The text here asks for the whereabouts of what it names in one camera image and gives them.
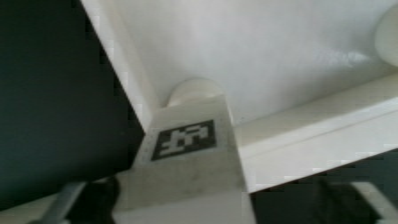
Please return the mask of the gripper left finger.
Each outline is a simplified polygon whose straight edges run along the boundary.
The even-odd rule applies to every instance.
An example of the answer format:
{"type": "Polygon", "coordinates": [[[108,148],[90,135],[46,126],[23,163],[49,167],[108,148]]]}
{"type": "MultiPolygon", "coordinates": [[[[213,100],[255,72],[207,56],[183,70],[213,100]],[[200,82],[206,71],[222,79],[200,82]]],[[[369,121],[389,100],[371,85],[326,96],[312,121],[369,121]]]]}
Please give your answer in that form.
{"type": "Polygon", "coordinates": [[[111,211],[120,193],[117,178],[71,182],[33,224],[115,224],[111,211]]]}

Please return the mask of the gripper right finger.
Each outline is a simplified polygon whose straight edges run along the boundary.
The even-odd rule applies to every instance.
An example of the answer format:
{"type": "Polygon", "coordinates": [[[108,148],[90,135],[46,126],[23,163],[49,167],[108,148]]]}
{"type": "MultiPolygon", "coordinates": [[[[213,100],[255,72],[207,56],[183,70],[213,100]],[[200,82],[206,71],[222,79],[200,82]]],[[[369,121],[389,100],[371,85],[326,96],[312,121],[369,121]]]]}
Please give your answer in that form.
{"type": "Polygon", "coordinates": [[[398,207],[369,182],[318,185],[319,224],[398,224],[398,207]]]}

